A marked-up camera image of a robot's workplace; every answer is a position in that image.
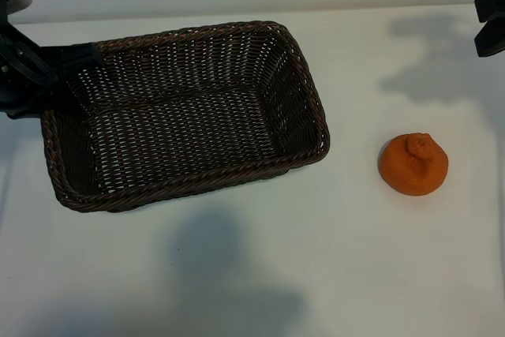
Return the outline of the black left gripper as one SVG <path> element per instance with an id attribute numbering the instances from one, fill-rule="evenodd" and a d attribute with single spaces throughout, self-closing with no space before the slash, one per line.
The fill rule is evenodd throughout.
<path id="1" fill-rule="evenodd" d="M 1 111 L 9 118 L 39 113 L 40 104 L 56 86 L 56 73 L 79 73 L 103 65 L 93 43 L 39 47 L 1 16 Z M 71 118 L 86 118 L 91 103 L 82 75 L 54 92 L 54 109 Z"/>

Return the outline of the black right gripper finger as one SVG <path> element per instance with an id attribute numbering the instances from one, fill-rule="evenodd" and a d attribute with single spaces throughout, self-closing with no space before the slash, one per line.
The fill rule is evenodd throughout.
<path id="1" fill-rule="evenodd" d="M 477 55 L 490 57 L 504 51 L 504 0 L 475 0 L 478 20 L 483 28 L 474 38 Z"/>

